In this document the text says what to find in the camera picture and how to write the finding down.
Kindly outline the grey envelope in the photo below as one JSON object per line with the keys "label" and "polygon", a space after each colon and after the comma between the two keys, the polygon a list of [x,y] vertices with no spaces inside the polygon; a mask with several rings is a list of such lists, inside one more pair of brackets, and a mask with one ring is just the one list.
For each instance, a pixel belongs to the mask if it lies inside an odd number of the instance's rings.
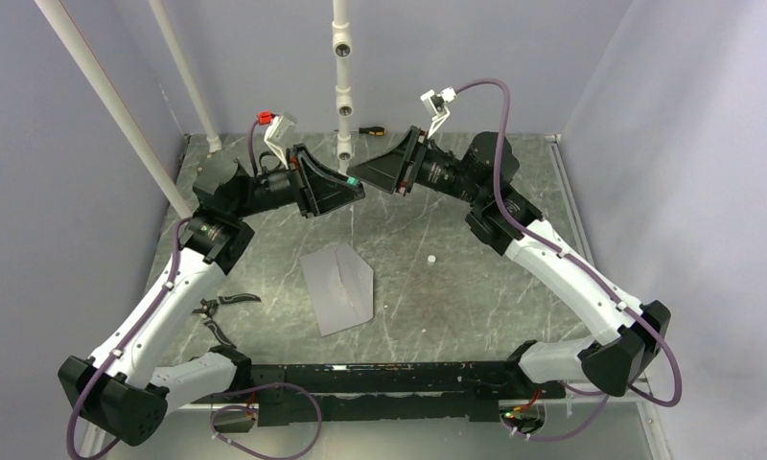
{"label": "grey envelope", "polygon": [[371,321],[374,270],[348,243],[299,258],[322,336]]}

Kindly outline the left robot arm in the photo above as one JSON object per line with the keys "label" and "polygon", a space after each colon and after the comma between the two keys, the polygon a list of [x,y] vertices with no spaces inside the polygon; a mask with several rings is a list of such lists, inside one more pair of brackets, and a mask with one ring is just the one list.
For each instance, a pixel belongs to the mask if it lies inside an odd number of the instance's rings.
{"label": "left robot arm", "polygon": [[77,457],[79,420],[138,446],[180,406],[210,395],[231,403],[253,388],[252,363],[232,346],[218,345],[173,367],[160,365],[165,348],[204,295],[232,271],[254,237],[247,218],[287,205],[314,218],[361,200],[352,176],[322,165],[298,144],[282,165],[257,175],[236,159],[215,154],[200,161],[193,184],[194,213],[172,234],[172,252],[152,287],[114,333],[90,356],[68,357],[58,380],[71,404],[66,444]]}

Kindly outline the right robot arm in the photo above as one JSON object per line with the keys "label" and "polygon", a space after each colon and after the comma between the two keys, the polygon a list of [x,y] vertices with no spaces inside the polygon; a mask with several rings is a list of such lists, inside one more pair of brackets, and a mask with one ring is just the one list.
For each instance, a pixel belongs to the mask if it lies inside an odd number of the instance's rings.
{"label": "right robot arm", "polygon": [[538,278],[588,328],[582,339],[524,343],[505,372],[511,394],[527,398],[542,383],[587,380],[604,394],[623,396],[661,351],[670,311],[659,301],[642,303],[598,274],[511,186],[518,168],[510,144],[496,132],[477,134],[457,158],[412,127],[395,147],[348,172],[389,194],[421,185],[468,203],[465,221],[475,237]]}

